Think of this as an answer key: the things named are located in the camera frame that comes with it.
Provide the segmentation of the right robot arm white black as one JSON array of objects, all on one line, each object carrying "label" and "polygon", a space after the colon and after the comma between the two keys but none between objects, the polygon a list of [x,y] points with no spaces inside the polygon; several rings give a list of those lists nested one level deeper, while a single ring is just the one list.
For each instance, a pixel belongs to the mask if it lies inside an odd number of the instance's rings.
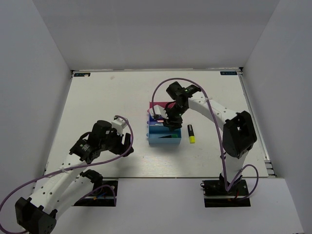
[{"label": "right robot arm white black", "polygon": [[232,194],[238,188],[245,158],[257,141],[251,115],[247,111],[235,112],[209,99],[206,92],[194,84],[184,88],[176,81],[166,92],[174,105],[164,109],[165,127],[181,128],[182,115],[189,109],[215,124],[222,159],[220,188],[223,193]]}]

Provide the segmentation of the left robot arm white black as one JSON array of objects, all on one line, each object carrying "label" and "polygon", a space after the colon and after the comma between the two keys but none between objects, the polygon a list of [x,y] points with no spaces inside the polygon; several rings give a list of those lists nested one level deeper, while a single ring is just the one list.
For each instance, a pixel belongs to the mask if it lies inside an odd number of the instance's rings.
[{"label": "left robot arm white black", "polygon": [[57,219],[77,201],[101,193],[103,176],[90,169],[104,151],[126,157],[134,152],[132,132],[126,118],[115,116],[111,122],[97,121],[92,130],[80,136],[59,168],[28,198],[15,203],[17,223],[30,234],[49,234]]}]

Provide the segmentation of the green highlighter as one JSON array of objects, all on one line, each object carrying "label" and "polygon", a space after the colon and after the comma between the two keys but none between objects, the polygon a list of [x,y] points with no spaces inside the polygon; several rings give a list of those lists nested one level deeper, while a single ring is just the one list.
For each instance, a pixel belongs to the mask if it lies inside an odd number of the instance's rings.
[{"label": "green highlighter", "polygon": [[165,136],[160,136],[159,138],[179,138],[178,134],[169,134]]}]

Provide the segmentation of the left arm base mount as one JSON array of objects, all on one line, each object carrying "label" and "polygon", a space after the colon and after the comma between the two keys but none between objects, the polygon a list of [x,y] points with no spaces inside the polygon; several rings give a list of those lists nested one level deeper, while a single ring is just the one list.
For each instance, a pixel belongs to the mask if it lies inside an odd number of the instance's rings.
[{"label": "left arm base mount", "polygon": [[104,180],[103,185],[109,185],[114,189],[115,196],[109,187],[100,190],[77,201],[75,207],[115,207],[117,201],[118,180]]}]

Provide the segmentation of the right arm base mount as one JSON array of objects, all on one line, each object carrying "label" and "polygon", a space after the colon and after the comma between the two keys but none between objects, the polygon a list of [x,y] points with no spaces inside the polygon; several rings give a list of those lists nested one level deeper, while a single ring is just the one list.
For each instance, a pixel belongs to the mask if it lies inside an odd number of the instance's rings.
[{"label": "right arm base mount", "polygon": [[250,207],[246,180],[240,180],[228,192],[220,180],[203,180],[200,184],[204,194],[205,208]]}]

